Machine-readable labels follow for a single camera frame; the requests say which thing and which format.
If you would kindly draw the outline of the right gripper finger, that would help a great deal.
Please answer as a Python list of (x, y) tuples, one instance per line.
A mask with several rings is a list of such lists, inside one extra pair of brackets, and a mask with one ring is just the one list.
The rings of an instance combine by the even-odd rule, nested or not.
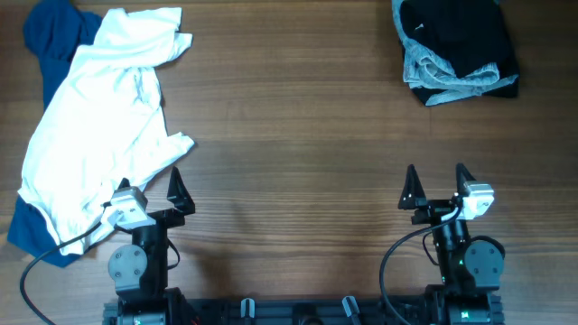
[(420, 209), (427, 205), (422, 183), (413, 164), (407, 167), (405, 186), (402, 190), (398, 208), (402, 210)]
[(455, 171), (457, 192), (460, 195), (465, 195), (469, 184), (472, 181), (476, 181), (476, 179), (471, 175), (462, 162), (456, 164)]

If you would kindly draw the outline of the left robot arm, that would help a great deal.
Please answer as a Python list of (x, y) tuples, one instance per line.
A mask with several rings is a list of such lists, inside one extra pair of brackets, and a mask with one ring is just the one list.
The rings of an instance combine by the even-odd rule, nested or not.
[(107, 223), (131, 236), (131, 243), (119, 247), (107, 269), (114, 281), (116, 303), (104, 306), (103, 325), (200, 324), (199, 314), (178, 288), (168, 286), (168, 251), (176, 247), (168, 238), (170, 228), (185, 224), (195, 212), (179, 170), (174, 167), (167, 191), (170, 209), (148, 213), (148, 200), (139, 188), (123, 179), (106, 207), (112, 210)]

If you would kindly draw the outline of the white t-shirt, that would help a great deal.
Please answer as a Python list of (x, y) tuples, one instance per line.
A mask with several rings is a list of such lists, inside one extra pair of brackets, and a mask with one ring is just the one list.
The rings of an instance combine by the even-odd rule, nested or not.
[(112, 232), (102, 205), (122, 179), (144, 189), (193, 147), (189, 136), (168, 134), (155, 73), (191, 47), (181, 22), (180, 7), (109, 10), (37, 125), (18, 194), (61, 254), (81, 255)]

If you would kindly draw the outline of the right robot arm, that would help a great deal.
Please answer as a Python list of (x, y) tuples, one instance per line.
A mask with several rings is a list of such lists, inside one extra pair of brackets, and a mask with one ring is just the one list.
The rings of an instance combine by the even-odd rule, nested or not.
[(414, 308), (405, 306), (404, 317), (414, 324), (499, 324), (504, 317), (492, 294), (500, 287), (505, 248), (491, 237), (473, 237), (467, 227), (488, 211), (494, 190), (461, 163), (456, 187), (447, 200), (429, 200), (415, 167), (407, 167), (398, 207), (414, 212), (414, 225), (426, 226), (442, 283), (427, 286)]

